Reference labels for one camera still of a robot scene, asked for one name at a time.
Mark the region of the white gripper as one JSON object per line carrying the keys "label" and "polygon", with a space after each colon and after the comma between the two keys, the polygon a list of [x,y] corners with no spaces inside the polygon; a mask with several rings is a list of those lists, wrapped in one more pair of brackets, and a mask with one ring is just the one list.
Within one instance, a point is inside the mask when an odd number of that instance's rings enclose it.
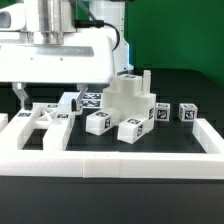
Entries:
{"label": "white gripper", "polygon": [[81,28],[69,3],[16,3],[0,9],[0,82],[26,108],[25,83],[83,83],[71,101],[81,109],[85,83],[107,83],[114,74],[115,32]]}

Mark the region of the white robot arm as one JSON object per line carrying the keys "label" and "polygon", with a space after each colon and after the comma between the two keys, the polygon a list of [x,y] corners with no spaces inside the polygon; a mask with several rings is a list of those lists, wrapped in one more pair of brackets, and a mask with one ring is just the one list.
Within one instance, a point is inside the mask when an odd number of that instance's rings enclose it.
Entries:
{"label": "white robot arm", "polygon": [[0,82],[30,110],[28,83],[74,83],[83,95],[132,70],[124,22],[133,1],[16,0],[0,8]]}

